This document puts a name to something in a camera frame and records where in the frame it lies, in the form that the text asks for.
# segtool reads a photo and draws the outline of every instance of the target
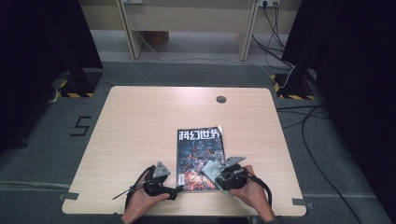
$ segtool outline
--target yellow black warning tape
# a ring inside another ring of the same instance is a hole
[[[275,82],[276,75],[271,75],[271,79]],[[279,88],[277,82],[275,82],[274,89],[276,92],[276,96],[281,99],[292,99],[292,100],[314,100],[314,96],[310,94],[290,94],[283,91],[282,88]]]
[[[71,98],[80,98],[80,97],[92,97],[93,92],[68,92],[65,90],[65,86],[67,84],[68,79],[65,79],[61,87],[58,89],[58,96],[59,97],[71,97]]]

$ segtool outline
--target magazine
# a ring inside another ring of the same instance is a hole
[[[224,162],[220,127],[177,130],[177,184],[182,191],[218,189],[202,172],[208,161]]]

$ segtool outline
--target metal bracket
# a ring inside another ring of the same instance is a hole
[[[171,172],[168,170],[168,168],[166,168],[165,165],[163,165],[163,163],[161,161],[158,161],[152,177],[157,178],[157,177],[169,175],[169,174],[171,174]]]
[[[129,5],[143,5],[143,0],[121,0],[125,6]]]
[[[230,157],[224,163],[222,163],[219,168],[225,169],[227,167],[231,167],[238,162],[243,161],[244,159],[246,159],[246,157]]]
[[[296,199],[296,198],[292,198],[291,202],[293,203],[293,205],[297,205],[297,206],[305,206],[307,209],[315,209],[314,204],[313,203],[307,203],[304,199]]]
[[[72,193],[72,192],[61,193],[58,196],[58,200],[63,201],[65,199],[68,199],[68,200],[74,200],[75,201],[78,198],[78,195],[79,195],[78,193]]]

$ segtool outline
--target sleeve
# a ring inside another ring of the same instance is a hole
[[[282,217],[276,217],[274,220],[270,222],[265,222],[265,224],[285,224],[285,221]]]
[[[107,222],[105,222],[106,224],[125,224],[120,215],[117,213],[113,213],[113,215],[111,215],[111,217],[108,219]]]

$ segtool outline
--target black curtain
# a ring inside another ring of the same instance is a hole
[[[299,59],[325,3],[303,0],[286,58]],[[310,67],[353,160],[396,223],[396,2],[333,3],[334,23]]]
[[[0,1],[2,152],[62,72],[103,68],[78,0]]]

